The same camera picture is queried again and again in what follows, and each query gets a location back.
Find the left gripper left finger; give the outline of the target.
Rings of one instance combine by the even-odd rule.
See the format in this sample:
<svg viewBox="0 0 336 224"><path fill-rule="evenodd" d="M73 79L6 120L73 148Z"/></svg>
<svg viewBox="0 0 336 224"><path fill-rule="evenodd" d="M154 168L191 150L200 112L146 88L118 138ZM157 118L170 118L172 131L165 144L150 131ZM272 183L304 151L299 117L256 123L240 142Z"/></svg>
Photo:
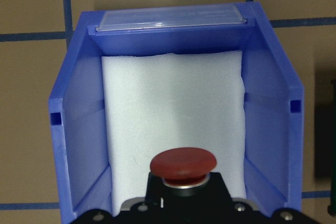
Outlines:
<svg viewBox="0 0 336 224"><path fill-rule="evenodd" d="M164 184L161 177L157 177L152 172L148 174L146 186L145 202L155 207L164 207Z"/></svg>

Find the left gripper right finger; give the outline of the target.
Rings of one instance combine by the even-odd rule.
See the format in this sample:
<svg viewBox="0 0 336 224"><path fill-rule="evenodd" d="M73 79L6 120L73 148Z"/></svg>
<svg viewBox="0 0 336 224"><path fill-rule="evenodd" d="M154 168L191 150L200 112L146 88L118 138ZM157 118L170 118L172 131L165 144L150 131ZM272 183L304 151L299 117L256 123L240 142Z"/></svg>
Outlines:
<svg viewBox="0 0 336 224"><path fill-rule="evenodd" d="M207 183L207 195L215 206L232 206L233 200L220 173L211 172Z"/></svg>

